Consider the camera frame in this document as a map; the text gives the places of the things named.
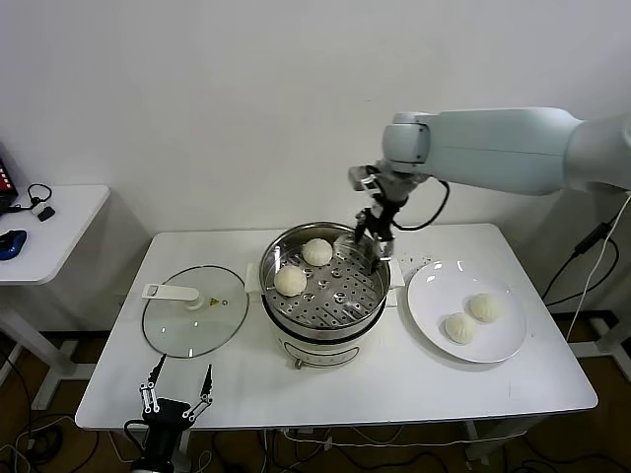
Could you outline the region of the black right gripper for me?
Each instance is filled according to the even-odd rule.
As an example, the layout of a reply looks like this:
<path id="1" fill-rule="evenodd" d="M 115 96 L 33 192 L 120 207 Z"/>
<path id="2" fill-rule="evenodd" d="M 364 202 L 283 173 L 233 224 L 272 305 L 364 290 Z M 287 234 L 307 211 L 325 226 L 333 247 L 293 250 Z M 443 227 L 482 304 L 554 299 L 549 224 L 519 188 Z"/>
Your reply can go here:
<path id="1" fill-rule="evenodd" d="M 393 255 L 394 240 L 383 240 L 381 237 L 391 237 L 392 227 L 404 232 L 415 232 L 422 230 L 424 225 L 403 227 L 394 221 L 421 180 L 385 172 L 373 173 L 371 178 L 375 187 L 372 194 L 374 203 L 371 209 L 362 209 L 356 215 L 354 240 L 361 241 L 367 229 L 374 237 L 371 243 L 371 271 L 376 272 L 383 264 L 388 265 Z"/>

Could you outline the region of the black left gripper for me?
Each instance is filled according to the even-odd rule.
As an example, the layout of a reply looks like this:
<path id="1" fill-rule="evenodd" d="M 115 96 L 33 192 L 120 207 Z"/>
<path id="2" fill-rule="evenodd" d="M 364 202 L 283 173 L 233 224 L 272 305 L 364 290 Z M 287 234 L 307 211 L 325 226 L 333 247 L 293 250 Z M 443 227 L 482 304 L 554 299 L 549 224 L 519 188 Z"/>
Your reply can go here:
<path id="1" fill-rule="evenodd" d="M 197 420 L 212 403 L 213 367 L 208 366 L 202 383 L 199 400 L 194 406 L 172 399 L 159 399 L 156 384 L 164 366 L 166 356 L 152 368 L 147 381 L 140 384 L 139 392 L 143 404 L 143 420 L 148 428 L 144 447 L 146 458 L 171 458 L 181 434 Z"/>

